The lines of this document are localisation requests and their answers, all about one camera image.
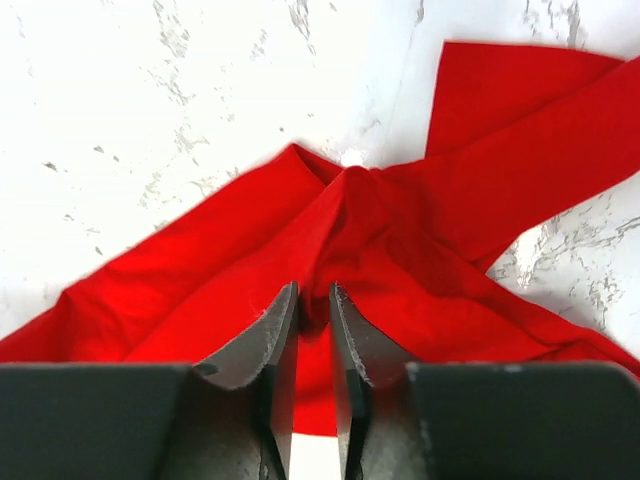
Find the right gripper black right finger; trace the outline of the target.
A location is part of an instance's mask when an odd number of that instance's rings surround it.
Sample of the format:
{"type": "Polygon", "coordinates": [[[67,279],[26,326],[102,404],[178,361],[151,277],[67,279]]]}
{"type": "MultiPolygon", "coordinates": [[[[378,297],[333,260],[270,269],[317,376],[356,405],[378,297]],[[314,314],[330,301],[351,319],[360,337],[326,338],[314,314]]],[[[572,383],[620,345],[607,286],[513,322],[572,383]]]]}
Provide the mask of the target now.
{"type": "Polygon", "coordinates": [[[415,358],[369,322],[336,283],[329,289],[329,305],[341,476],[426,479],[406,370],[415,358]]]}

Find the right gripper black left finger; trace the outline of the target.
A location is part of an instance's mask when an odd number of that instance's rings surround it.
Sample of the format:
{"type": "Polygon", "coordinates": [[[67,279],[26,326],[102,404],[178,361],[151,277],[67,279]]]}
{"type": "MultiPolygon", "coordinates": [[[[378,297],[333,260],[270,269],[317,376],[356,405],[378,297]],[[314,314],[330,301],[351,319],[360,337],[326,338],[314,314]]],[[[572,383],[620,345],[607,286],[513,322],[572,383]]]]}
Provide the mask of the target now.
{"type": "Polygon", "coordinates": [[[193,367],[185,384],[186,478],[287,478],[297,301],[297,284],[286,284],[255,322],[193,367]]]}

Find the red t-shirt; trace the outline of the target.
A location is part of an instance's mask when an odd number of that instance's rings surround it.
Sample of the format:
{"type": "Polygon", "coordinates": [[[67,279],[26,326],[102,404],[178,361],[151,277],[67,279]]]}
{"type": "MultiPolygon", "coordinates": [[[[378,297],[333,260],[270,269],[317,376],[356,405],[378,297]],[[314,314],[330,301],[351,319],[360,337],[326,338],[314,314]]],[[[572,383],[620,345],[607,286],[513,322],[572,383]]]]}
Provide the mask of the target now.
{"type": "Polygon", "coordinates": [[[196,362],[282,286],[303,321],[295,429],[335,431],[331,285],[419,359],[638,361],[487,276],[526,230],[639,169],[639,63],[448,43],[422,159],[341,167],[292,144],[66,288],[3,362],[196,362]]]}

